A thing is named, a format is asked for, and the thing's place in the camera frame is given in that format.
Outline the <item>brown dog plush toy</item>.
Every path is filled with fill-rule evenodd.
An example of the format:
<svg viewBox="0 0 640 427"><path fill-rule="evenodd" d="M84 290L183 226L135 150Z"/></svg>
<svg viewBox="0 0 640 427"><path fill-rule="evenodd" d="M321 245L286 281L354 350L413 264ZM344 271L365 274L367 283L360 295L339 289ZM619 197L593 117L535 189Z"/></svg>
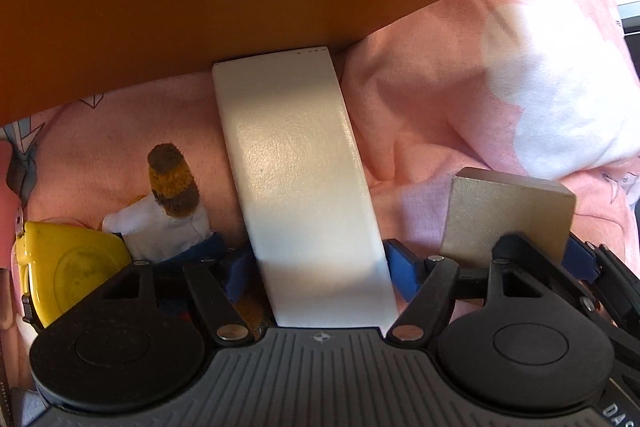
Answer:
<svg viewBox="0 0 640 427"><path fill-rule="evenodd" d="M226 250L212 230L200 191L174 144L154 146L148 155L150 191L107 215L102 230L122 236L132 259L160 263L213 258Z"/></svg>

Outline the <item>small brown cardboard box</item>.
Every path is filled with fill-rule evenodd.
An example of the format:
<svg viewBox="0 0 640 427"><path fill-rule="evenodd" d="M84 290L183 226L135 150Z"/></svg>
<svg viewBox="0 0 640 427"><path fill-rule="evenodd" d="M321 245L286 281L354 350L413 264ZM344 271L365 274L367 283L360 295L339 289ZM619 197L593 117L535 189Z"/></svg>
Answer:
<svg viewBox="0 0 640 427"><path fill-rule="evenodd" d="M558 181L465 167L452 178L440 252L465 267L485 268L498 239L520 233L560 261L576 200Z"/></svg>

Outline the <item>white rectangular box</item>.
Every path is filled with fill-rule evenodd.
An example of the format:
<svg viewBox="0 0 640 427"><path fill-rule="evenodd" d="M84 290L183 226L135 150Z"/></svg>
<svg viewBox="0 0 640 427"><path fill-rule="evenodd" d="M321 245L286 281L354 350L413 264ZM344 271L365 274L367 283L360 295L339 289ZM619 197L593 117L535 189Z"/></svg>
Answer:
<svg viewBox="0 0 640 427"><path fill-rule="evenodd" d="M325 48L213 67L233 180L283 327L376 326L398 317L378 221Z"/></svg>

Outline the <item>yellow tape measure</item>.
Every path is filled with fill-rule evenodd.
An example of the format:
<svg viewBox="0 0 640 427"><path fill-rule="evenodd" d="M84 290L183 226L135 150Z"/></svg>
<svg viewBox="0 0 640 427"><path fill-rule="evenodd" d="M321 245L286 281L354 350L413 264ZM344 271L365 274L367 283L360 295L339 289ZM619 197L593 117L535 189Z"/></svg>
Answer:
<svg viewBox="0 0 640 427"><path fill-rule="evenodd" d="M37 332L131 263L119 236L54 222L25 222L14 251L23 321Z"/></svg>

